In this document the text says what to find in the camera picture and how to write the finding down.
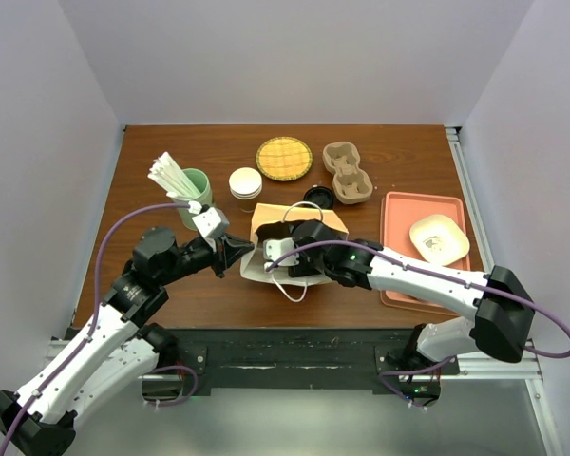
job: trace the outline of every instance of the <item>cup lid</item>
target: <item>cup lid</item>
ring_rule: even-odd
[[[230,175],[230,189],[239,195],[251,195],[262,185],[262,176],[254,168],[239,168]]]
[[[304,200],[313,202],[321,209],[333,209],[335,203],[333,191],[321,186],[313,187],[306,192]]]

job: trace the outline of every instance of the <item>white backdrop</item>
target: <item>white backdrop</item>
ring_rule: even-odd
[[[57,3],[0,0],[0,390],[72,316],[119,137]]]
[[[466,162],[494,257],[570,323],[570,1],[537,0],[463,127]],[[535,319],[539,348],[565,351]],[[542,359],[570,455],[570,359]]]
[[[60,0],[125,124],[462,124],[531,0]]]

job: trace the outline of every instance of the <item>white paper bag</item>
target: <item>white paper bag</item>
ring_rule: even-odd
[[[323,209],[323,223],[336,231],[343,239],[349,235],[344,222],[340,217],[331,210]],[[263,244],[266,239],[283,239],[289,236],[289,225],[294,221],[300,220],[321,220],[321,213],[314,208],[276,206],[272,204],[258,204],[254,215],[251,219],[251,235],[249,239],[255,244],[256,248],[245,254],[240,260],[240,275],[243,278],[254,280],[256,282],[273,283],[276,282],[283,285],[297,285],[306,287],[317,285],[319,283],[327,283],[332,280],[325,275],[309,275],[307,277],[289,277],[287,268],[274,268],[270,273],[264,271]]]

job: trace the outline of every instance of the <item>black lid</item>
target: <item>black lid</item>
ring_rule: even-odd
[[[335,195],[330,188],[316,186],[304,194],[304,200],[313,202],[321,209],[333,209]]]

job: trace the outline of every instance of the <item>yellow coaster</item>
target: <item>yellow coaster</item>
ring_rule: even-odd
[[[295,181],[311,169],[313,153],[308,145],[296,138],[272,138],[257,151],[256,163],[269,179]]]

